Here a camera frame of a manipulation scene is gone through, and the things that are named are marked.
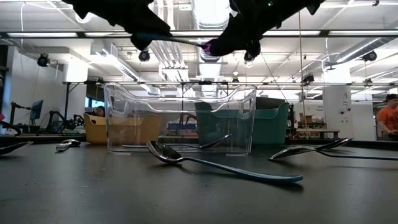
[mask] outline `spoon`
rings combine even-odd
[[[203,165],[211,166],[217,169],[221,169],[227,172],[231,172],[240,177],[247,179],[258,180],[263,182],[274,182],[274,183],[293,183],[303,179],[302,175],[270,175],[270,174],[260,174],[257,172],[250,172],[246,170],[237,169],[234,167],[228,167],[214,162],[204,161],[201,159],[182,157],[181,154],[176,152],[171,147],[165,144],[159,143],[157,141],[149,141],[147,143],[149,151],[162,162],[169,164],[176,164],[182,161],[193,161],[198,162]]]
[[[226,139],[228,139],[231,136],[232,136],[232,134],[227,134],[226,136],[222,137],[221,139],[219,139],[217,141],[213,141],[211,143],[204,144],[204,145],[201,145],[201,146],[190,146],[190,145],[187,145],[187,144],[169,144],[169,146],[183,146],[183,147],[190,147],[190,148],[194,148],[194,149],[209,149],[211,147],[215,147],[215,146],[219,145],[220,143],[222,143],[223,141],[225,141]],[[125,148],[140,148],[142,146],[122,145],[122,147],[125,147]]]
[[[10,152],[20,149],[22,147],[30,146],[31,144],[33,144],[33,142],[21,142],[21,143],[14,144],[11,146],[2,147],[2,148],[0,148],[0,156],[9,154]]]
[[[227,134],[226,136],[222,137],[221,139],[219,139],[217,141],[213,141],[211,143],[204,144],[204,145],[201,145],[199,147],[190,146],[190,145],[187,145],[187,144],[169,144],[169,146],[183,146],[183,147],[190,147],[190,148],[194,148],[194,149],[209,149],[211,147],[215,147],[215,146],[219,145],[220,143],[222,143],[223,141],[225,141],[226,139],[228,139],[231,136],[232,136],[232,134]]]
[[[306,152],[312,152],[314,150],[333,149],[333,148],[338,147],[338,146],[344,146],[345,144],[349,143],[351,140],[353,140],[353,139],[343,138],[343,139],[339,139],[339,140],[336,140],[336,141],[331,142],[329,144],[326,144],[326,145],[323,145],[323,146],[319,146],[319,147],[316,147],[316,148],[308,147],[308,146],[289,147],[289,148],[284,149],[284,150],[282,150],[280,152],[277,152],[276,154],[271,156],[268,160],[273,161],[275,159],[280,159],[280,158],[283,158],[283,157],[293,156],[293,155],[302,154],[302,153],[306,153]]]
[[[347,143],[348,141],[350,141],[352,139],[345,139],[345,140],[346,141],[344,141],[344,142]],[[292,148],[289,148],[289,149],[284,149],[284,150],[278,152],[277,154],[273,155],[272,157],[270,157],[269,160],[274,160],[274,159],[278,159],[278,158],[286,157],[286,156],[292,156],[292,155],[300,154],[300,153],[303,153],[303,152],[314,152],[314,151],[319,153],[319,154],[322,154],[324,156],[334,157],[334,158],[373,159],[373,160],[398,161],[398,157],[337,156],[337,155],[327,154],[324,151],[319,150],[319,147],[318,148],[312,148],[312,147],[308,147],[308,146],[298,146],[298,147],[292,147]]]

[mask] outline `fluorescent light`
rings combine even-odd
[[[138,84],[138,82],[119,82],[120,84],[123,84],[123,85],[137,85]]]
[[[87,37],[130,37],[127,32],[85,32]]]
[[[171,31],[173,36],[198,36],[198,37],[206,37],[206,36],[219,36],[223,33],[222,30],[188,30],[188,31]]]
[[[171,31],[171,33],[175,37],[186,36],[186,37],[211,37],[211,36],[219,36],[223,33],[222,30],[187,30],[187,31]],[[319,35],[320,30],[303,30],[301,31],[301,35]],[[269,30],[265,34],[267,35],[300,35],[299,30]]]
[[[329,35],[398,35],[398,30],[334,30]]]
[[[302,30],[301,35],[319,35],[319,30]],[[265,34],[267,35],[300,35],[299,30],[269,30]]]
[[[77,37],[75,32],[16,32],[7,33],[9,37]]]
[[[181,85],[179,82],[145,82],[148,85]]]

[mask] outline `window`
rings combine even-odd
[[[96,108],[96,107],[98,107],[98,106],[105,106],[105,103],[102,102],[102,101],[93,100],[93,102],[92,102],[92,107]]]
[[[90,104],[91,104],[91,99],[86,97],[85,107],[91,107]]]

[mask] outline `white column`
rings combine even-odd
[[[88,65],[80,60],[70,62],[64,65],[63,68],[63,81],[65,82],[84,82],[87,80],[88,76]],[[63,115],[65,111],[65,100],[66,91],[64,93],[61,107],[61,114]],[[78,85],[69,94],[68,100],[68,117],[66,119],[72,118],[74,114],[82,115],[85,112],[85,100],[86,100],[86,85]]]
[[[349,67],[340,65],[323,73],[325,82],[351,83]],[[326,86],[323,88],[323,107],[328,129],[340,131],[339,138],[353,137],[350,86]]]
[[[390,94],[398,94],[398,88],[390,89]]]

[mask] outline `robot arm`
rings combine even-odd
[[[148,32],[171,37],[170,27],[149,8],[154,0],[63,0],[73,6],[73,10],[84,18],[89,12],[106,19],[109,24],[122,26],[126,32]],[[131,42],[144,50],[152,40],[142,40],[131,36]]]
[[[118,24],[124,27],[126,32],[133,34],[131,42],[139,50],[145,50],[152,40],[137,38],[136,33],[172,37],[169,25],[148,8],[148,4],[154,0],[63,1],[72,4],[82,18],[91,12],[106,19],[112,26]],[[224,56],[235,50],[246,50],[245,59],[254,60],[261,52],[259,41],[263,33],[273,27],[279,28],[284,20],[303,8],[314,15],[324,1],[326,0],[229,0],[232,10],[238,12],[238,15],[230,15],[225,31],[206,44],[205,52],[212,56]]]

